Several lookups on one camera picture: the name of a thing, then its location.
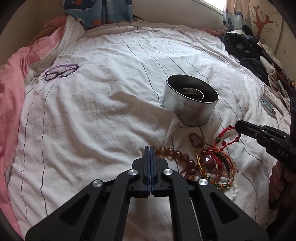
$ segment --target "clothes pile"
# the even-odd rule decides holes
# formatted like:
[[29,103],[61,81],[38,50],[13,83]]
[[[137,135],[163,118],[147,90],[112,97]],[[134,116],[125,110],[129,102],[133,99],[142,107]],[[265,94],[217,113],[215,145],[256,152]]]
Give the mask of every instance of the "clothes pile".
[[284,73],[280,61],[268,45],[262,44],[246,25],[240,30],[221,35],[220,40],[224,43],[225,50],[238,58],[239,64],[264,82],[290,109],[288,93],[292,81]]

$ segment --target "silver bolt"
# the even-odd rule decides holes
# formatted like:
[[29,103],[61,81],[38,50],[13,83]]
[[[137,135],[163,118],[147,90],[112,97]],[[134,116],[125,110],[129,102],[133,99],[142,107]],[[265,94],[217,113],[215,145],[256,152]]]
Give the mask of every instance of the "silver bolt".
[[163,173],[165,175],[172,175],[173,174],[173,171],[171,169],[165,169],[165,170],[163,170]]
[[206,186],[208,184],[208,181],[207,181],[207,179],[202,178],[202,179],[198,180],[198,183],[201,186]]
[[128,174],[131,175],[131,176],[135,176],[135,175],[138,174],[138,171],[135,170],[135,169],[130,169],[130,170],[128,171]]
[[103,185],[103,183],[102,183],[101,180],[94,180],[94,181],[93,181],[93,186],[94,186],[95,188],[98,188],[98,187],[100,187],[100,186],[102,186],[102,185]]

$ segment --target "silver cylindrical tin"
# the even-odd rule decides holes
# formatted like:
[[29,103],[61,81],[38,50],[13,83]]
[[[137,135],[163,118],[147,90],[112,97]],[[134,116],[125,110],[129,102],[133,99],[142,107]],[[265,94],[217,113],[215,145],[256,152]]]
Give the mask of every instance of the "silver cylindrical tin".
[[[204,98],[198,101],[178,93],[184,88],[197,89]],[[202,126],[209,120],[218,100],[213,86],[193,76],[175,74],[167,78],[162,107],[173,111],[186,126]]]

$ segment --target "red bead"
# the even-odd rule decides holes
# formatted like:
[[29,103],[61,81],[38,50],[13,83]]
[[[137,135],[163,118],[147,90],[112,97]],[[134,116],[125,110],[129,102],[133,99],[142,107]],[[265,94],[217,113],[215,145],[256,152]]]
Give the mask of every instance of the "red bead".
[[185,178],[189,179],[191,181],[194,181],[194,176],[193,175],[186,175]]
[[181,160],[182,159],[182,152],[176,151],[174,157],[176,160]]
[[188,168],[193,168],[195,166],[195,162],[193,161],[193,160],[189,160],[188,162],[187,162],[187,167]]
[[197,172],[196,169],[191,169],[191,170],[188,171],[188,174],[195,175],[196,172]]
[[182,162],[186,163],[189,161],[189,156],[187,154],[182,155]]
[[165,156],[166,155],[166,148],[165,147],[159,147],[158,153],[159,153],[159,155]]
[[158,156],[158,149],[154,148],[154,151],[155,151],[155,155]]
[[175,155],[175,150],[173,148],[168,148],[167,155],[168,156],[174,156]]

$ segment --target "eyeglasses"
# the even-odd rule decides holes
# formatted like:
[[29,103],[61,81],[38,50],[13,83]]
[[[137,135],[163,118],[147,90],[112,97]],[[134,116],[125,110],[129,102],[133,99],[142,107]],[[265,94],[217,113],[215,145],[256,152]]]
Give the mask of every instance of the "eyeglasses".
[[[65,67],[65,69],[67,69],[67,67],[69,69],[65,70],[64,72],[52,72],[53,70],[55,69],[58,69],[58,68],[62,68],[62,67]],[[63,64],[63,65],[58,65],[58,66],[55,66],[53,68],[51,68],[50,70],[46,71],[45,72],[45,75],[43,75],[42,77],[45,76],[45,81],[49,82],[49,81],[52,81],[56,78],[64,78],[64,77],[67,77],[69,76],[71,73],[74,73],[77,69],[79,68],[79,66],[77,64]]]

